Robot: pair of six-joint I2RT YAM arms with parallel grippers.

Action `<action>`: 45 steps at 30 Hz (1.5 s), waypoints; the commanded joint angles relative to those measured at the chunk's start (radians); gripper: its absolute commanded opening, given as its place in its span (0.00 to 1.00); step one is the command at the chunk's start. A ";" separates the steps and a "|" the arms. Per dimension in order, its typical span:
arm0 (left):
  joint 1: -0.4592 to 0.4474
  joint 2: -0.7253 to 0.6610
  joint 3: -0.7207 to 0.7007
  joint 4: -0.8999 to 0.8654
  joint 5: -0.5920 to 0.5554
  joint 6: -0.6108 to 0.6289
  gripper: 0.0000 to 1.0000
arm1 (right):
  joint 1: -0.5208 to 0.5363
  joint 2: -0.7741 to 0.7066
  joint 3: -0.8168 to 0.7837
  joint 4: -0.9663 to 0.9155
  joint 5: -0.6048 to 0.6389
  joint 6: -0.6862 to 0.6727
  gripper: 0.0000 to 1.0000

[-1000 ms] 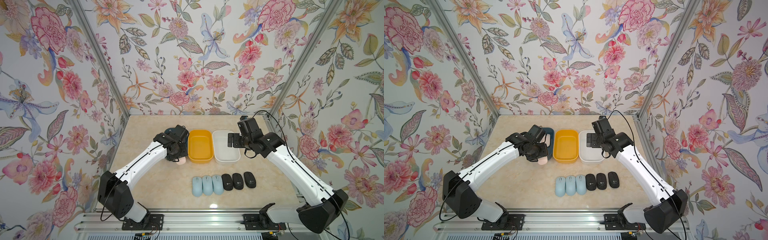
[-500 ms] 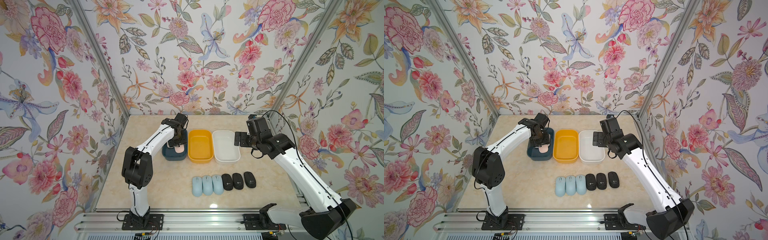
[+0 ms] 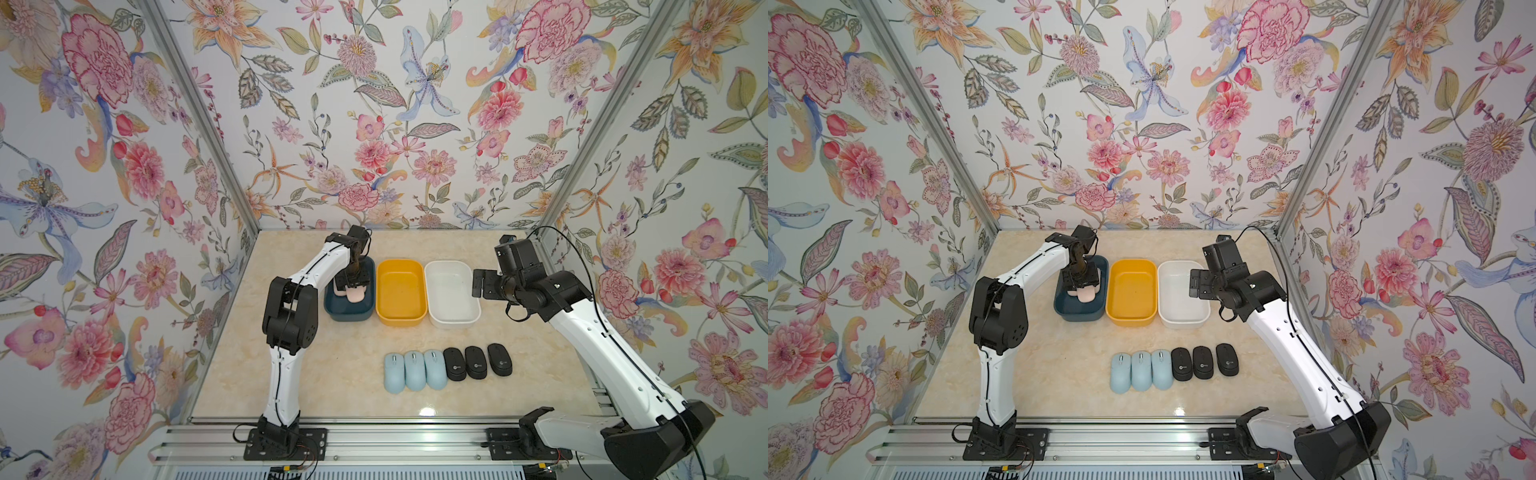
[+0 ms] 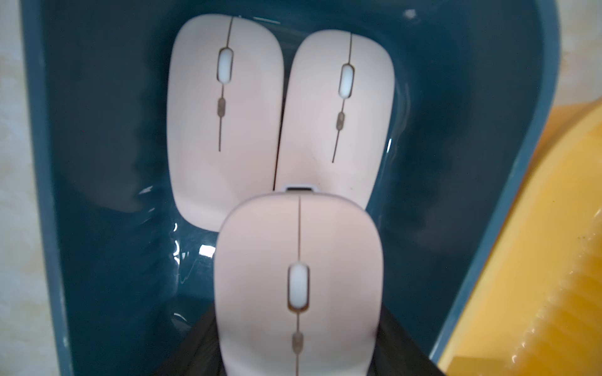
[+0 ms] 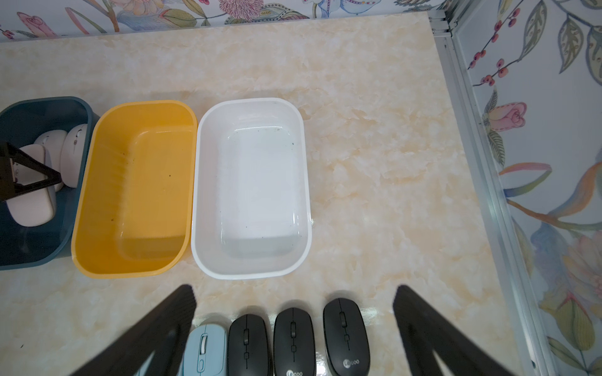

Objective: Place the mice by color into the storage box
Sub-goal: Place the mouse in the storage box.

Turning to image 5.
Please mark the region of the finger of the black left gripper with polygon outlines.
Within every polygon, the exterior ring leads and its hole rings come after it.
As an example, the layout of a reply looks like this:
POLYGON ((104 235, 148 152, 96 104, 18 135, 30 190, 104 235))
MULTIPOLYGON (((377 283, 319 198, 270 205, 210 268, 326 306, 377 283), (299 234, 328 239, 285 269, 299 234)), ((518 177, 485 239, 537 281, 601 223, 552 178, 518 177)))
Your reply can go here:
POLYGON ((50 153, 40 144, 17 148, 1 142, 1 201, 55 187, 61 174, 52 168, 50 153))

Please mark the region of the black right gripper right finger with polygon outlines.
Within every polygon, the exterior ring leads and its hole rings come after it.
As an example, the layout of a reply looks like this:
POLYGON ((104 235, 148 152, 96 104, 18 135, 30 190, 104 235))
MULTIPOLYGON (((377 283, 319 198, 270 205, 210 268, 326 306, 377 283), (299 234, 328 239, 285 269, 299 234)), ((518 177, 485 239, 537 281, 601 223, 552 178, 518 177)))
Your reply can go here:
POLYGON ((454 375, 510 375, 408 285, 393 301, 405 355, 413 375, 441 375, 440 358, 454 375))

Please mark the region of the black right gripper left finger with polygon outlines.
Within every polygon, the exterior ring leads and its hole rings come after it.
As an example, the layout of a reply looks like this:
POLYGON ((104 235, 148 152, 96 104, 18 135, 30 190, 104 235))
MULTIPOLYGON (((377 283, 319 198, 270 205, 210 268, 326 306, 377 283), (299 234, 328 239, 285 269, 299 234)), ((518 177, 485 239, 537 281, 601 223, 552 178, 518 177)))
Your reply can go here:
POLYGON ((196 310, 191 285, 181 285, 74 375, 176 375, 196 310))

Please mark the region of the pink mouse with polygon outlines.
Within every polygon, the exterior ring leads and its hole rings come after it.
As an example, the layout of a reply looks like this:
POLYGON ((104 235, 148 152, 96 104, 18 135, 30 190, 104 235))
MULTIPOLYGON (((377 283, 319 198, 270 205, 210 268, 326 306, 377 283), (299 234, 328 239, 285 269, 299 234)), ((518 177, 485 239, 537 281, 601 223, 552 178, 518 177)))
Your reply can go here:
MULTIPOLYGON (((38 144, 26 145, 20 149, 36 161, 51 167, 49 153, 38 144)), ((14 164, 17 183, 27 185, 45 180, 42 173, 21 164, 14 164)), ((37 227, 49 222, 56 214, 55 186, 33 191, 9 199, 7 206, 12 218, 22 227, 37 227)))
POLYGON ((76 188, 82 167, 87 124, 75 126, 66 136, 61 149, 60 171, 65 186, 76 188))
POLYGON ((61 171, 61 152, 63 149, 64 141, 67 137, 67 132, 62 129, 51 130, 46 133, 42 133, 35 141, 34 144, 42 145, 45 150, 49 153, 51 167, 55 171, 61 171))

